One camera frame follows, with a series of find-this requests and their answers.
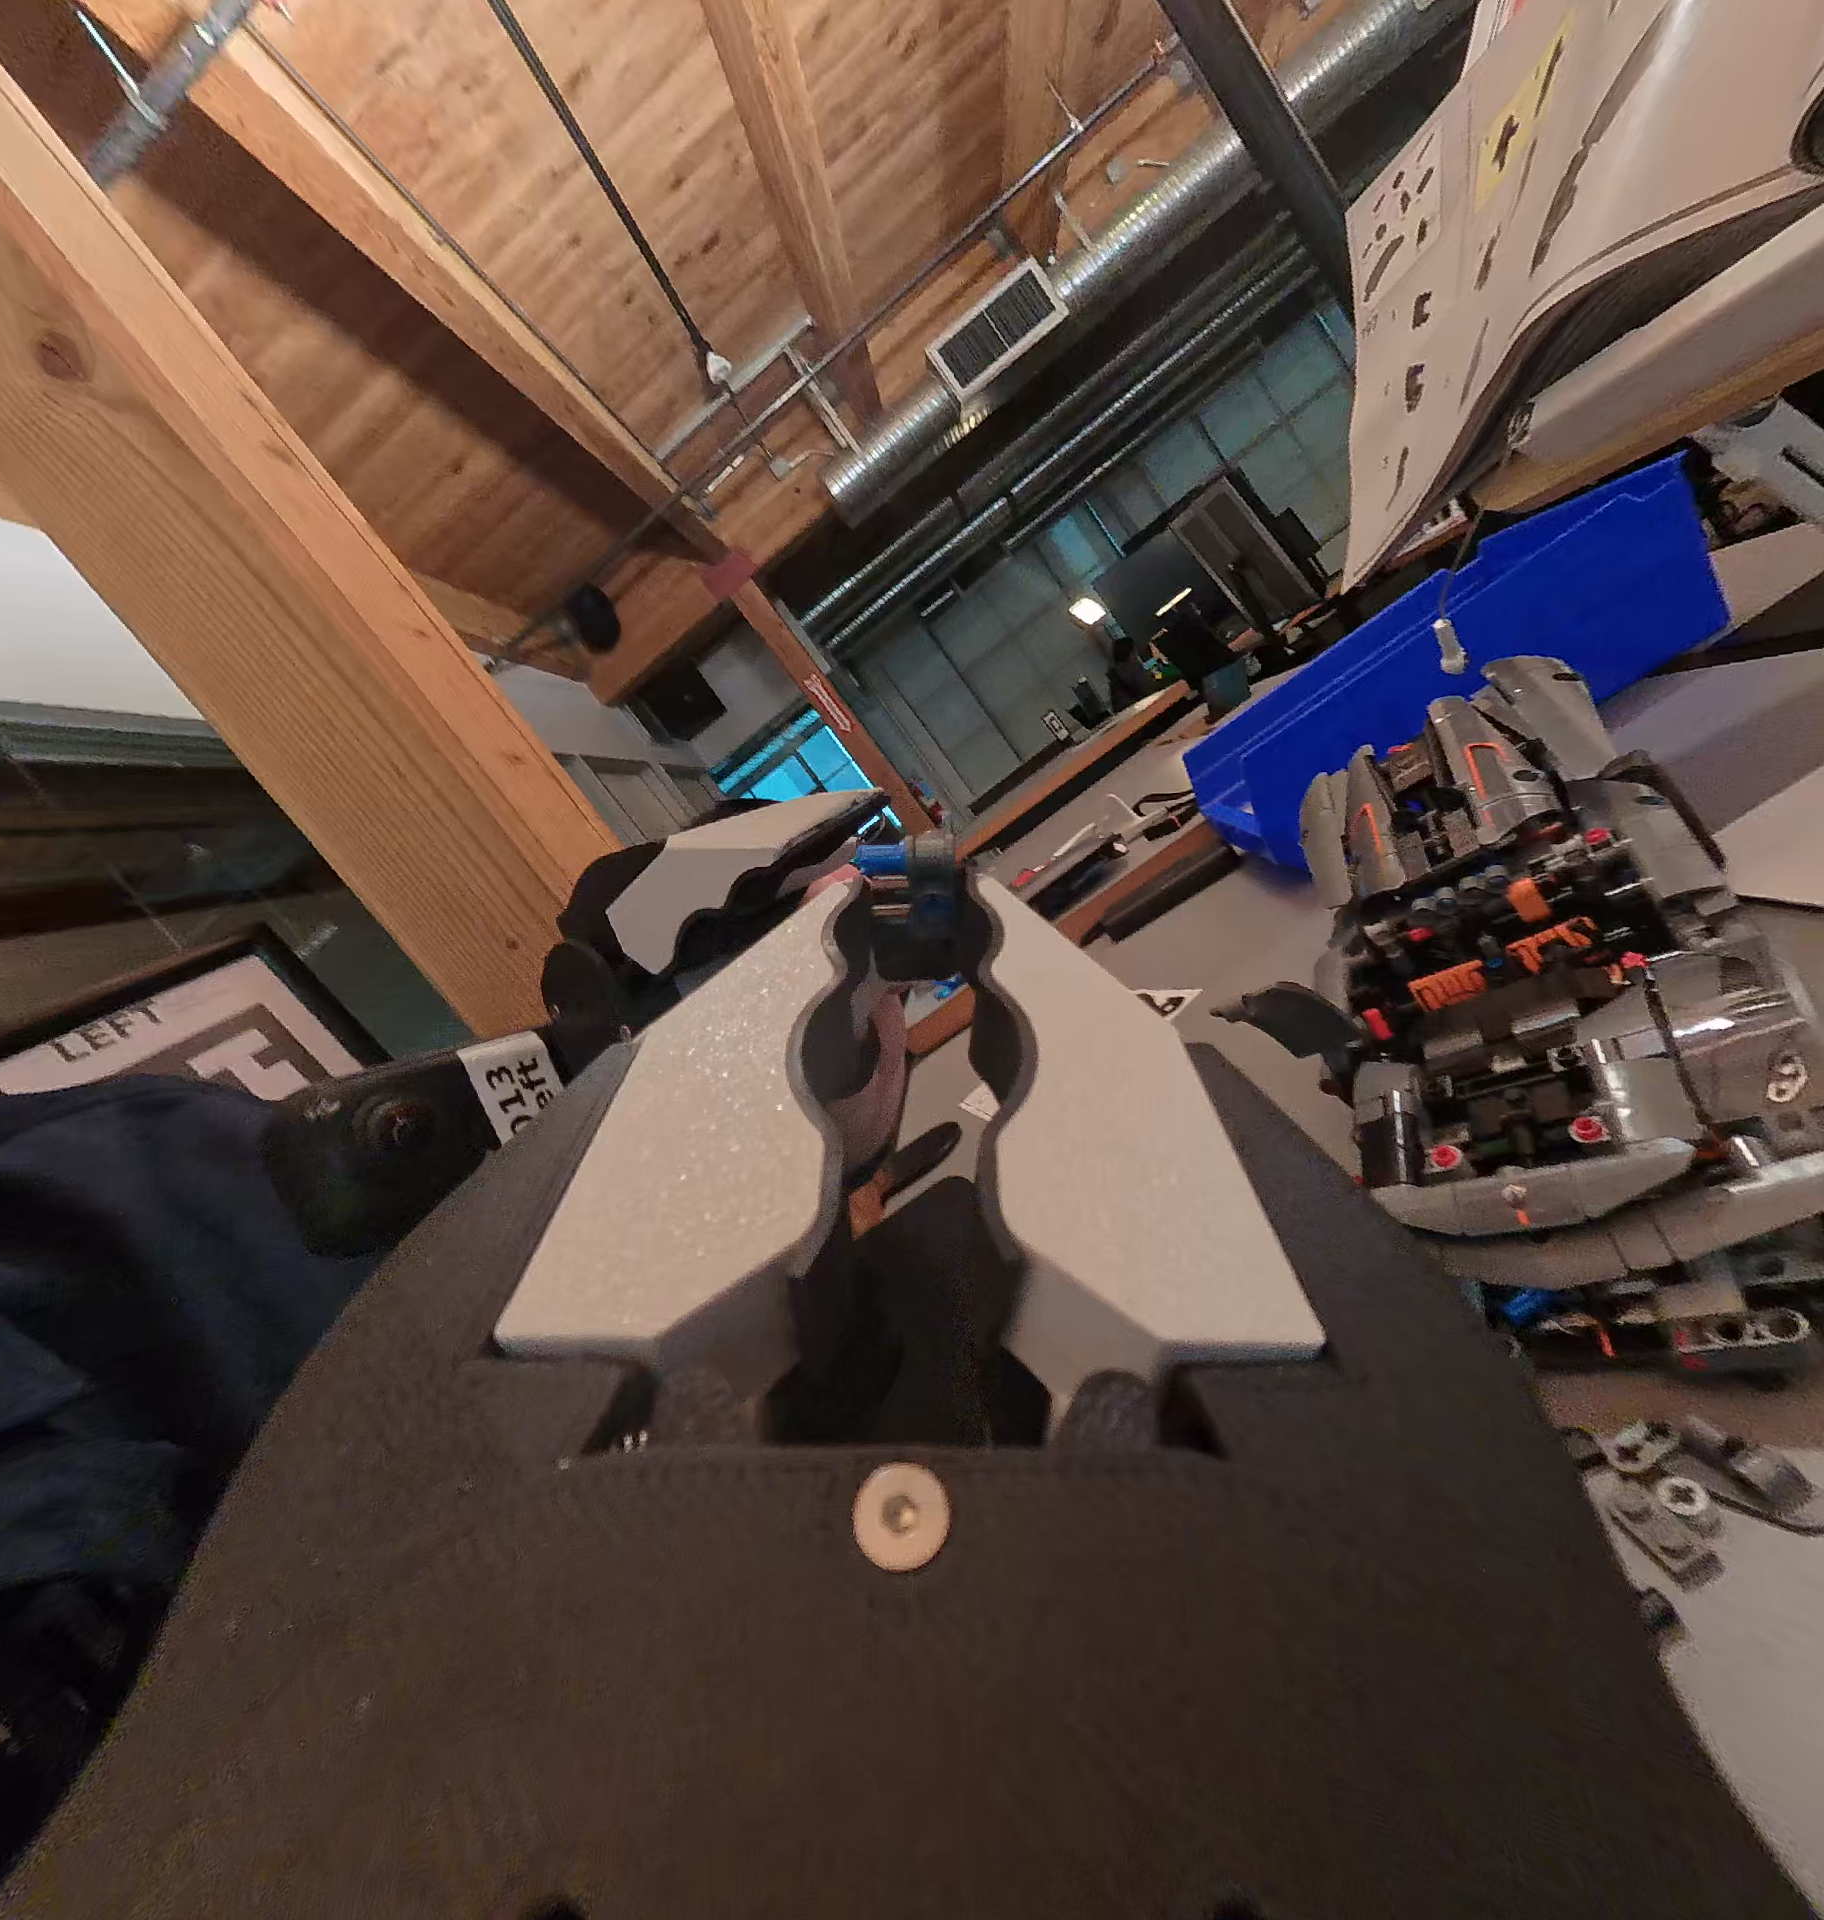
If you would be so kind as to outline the black pole with round disc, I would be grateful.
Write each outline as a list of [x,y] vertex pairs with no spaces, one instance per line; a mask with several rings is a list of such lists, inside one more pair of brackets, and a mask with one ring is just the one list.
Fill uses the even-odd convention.
[[1354,276],[1337,181],[1242,15],[1228,2],[1162,2],[1159,9],[1255,171],[1290,213],[1332,296],[1353,312]]

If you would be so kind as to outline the cluster of small lego connectors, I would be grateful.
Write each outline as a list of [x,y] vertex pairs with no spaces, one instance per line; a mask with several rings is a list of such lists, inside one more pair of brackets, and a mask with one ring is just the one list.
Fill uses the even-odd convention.
[[1790,1453],[1692,1417],[1556,1437],[1621,1543],[1678,1588],[1722,1572],[1726,1517],[1824,1538],[1824,1487]]

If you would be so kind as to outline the white ceiling vent grille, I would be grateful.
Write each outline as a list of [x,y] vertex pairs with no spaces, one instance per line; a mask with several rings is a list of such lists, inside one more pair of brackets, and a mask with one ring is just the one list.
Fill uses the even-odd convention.
[[926,345],[932,374],[958,402],[981,396],[1068,322],[1053,273],[1033,257],[997,281],[956,324]]

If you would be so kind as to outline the wooden and white book stand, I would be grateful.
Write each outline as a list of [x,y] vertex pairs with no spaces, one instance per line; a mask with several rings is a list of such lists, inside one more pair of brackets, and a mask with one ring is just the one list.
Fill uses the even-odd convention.
[[[1824,160],[1824,60],[1793,156]],[[1824,528],[1824,429],[1790,400],[1824,374],[1824,198],[1528,405],[1471,497],[1533,510],[1688,438],[1724,476]]]

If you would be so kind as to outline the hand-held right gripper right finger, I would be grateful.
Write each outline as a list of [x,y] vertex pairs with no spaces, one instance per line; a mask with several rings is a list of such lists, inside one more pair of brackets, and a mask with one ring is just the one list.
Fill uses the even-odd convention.
[[1326,1334],[1171,1019],[997,878],[969,875],[977,1151],[1018,1276],[1003,1346],[1055,1403],[1090,1378],[1314,1360]]

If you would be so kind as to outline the black lego connector blue pin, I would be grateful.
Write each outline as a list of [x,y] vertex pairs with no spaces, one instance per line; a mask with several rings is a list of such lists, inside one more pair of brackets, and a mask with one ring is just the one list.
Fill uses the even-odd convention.
[[934,830],[891,843],[861,842],[854,868],[865,887],[878,977],[913,986],[956,974],[964,877],[953,838]]

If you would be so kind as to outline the blue plastic storage bin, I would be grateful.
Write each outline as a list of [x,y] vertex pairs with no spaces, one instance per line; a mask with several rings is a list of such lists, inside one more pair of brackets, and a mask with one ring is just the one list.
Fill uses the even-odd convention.
[[1362,746],[1419,733],[1427,705],[1471,696],[1518,656],[1564,659],[1597,701],[1722,635],[1729,606],[1676,451],[1482,538],[1186,757],[1200,816],[1244,854],[1303,869],[1302,802]]

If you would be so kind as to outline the person's navy clothed torso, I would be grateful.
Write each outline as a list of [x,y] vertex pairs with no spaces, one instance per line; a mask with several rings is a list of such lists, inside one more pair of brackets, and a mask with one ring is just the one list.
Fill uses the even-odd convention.
[[265,1165],[271,1116],[173,1077],[0,1094],[0,1880],[378,1265],[307,1245]]

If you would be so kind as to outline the lego instruction booklet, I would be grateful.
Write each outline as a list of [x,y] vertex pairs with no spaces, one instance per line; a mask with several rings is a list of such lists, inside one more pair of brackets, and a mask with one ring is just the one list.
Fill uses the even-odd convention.
[[1538,391],[1824,197],[1824,2],[1509,3],[1349,209],[1343,585]]

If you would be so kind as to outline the grey lego car model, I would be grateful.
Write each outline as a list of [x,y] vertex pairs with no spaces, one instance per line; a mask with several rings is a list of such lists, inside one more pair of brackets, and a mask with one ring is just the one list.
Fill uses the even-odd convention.
[[1302,803],[1307,986],[1218,1005],[1321,1068],[1356,1169],[1472,1284],[1591,1289],[1824,1231],[1824,1019],[1651,757],[1511,657]]

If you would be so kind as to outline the white rounded base plate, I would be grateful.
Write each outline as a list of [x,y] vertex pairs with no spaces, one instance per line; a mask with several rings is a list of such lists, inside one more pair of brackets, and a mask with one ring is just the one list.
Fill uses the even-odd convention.
[[1720,858],[1750,899],[1824,911],[1824,707],[1776,707],[1692,758]]

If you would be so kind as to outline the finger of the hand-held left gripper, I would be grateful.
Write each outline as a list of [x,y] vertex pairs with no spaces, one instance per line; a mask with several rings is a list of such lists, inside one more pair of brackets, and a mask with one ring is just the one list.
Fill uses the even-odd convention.
[[887,803],[881,789],[823,791],[671,836],[609,903],[615,954],[639,973],[672,973],[700,923],[754,914],[849,864]]

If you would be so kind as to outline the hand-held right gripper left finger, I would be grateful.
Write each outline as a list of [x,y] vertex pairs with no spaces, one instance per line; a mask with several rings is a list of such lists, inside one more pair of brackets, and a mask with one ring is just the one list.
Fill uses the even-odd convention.
[[634,1045],[502,1310],[514,1358],[660,1379],[708,1368],[762,1395],[799,1358],[796,1284],[833,1231],[845,1148],[809,1077],[861,1064],[865,887],[828,885]]

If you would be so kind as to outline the silver ventilation duct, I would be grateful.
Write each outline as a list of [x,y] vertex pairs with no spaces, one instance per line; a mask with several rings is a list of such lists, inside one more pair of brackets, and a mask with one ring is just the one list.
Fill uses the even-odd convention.
[[[1283,63],[1278,80],[1309,134],[1323,134],[1367,100],[1402,67],[1471,23],[1472,2],[1341,3],[1335,18]],[[1159,179],[1127,202],[1071,253],[1044,265],[1065,300],[1068,322],[974,400],[958,402],[932,374],[842,458],[823,472],[845,525],[872,519],[960,433],[1037,373],[1060,333],[1114,307],[1135,281],[1159,270],[1219,216],[1261,191],[1261,173],[1228,121],[1197,136]]]

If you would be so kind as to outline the person's left hand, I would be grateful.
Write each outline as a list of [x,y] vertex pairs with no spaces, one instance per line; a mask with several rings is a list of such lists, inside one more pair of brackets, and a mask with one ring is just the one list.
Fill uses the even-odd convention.
[[849,1192],[871,1180],[899,1148],[911,1071],[907,1035],[905,992],[901,987],[883,990],[868,1026],[875,1062],[865,1081],[839,1110]]

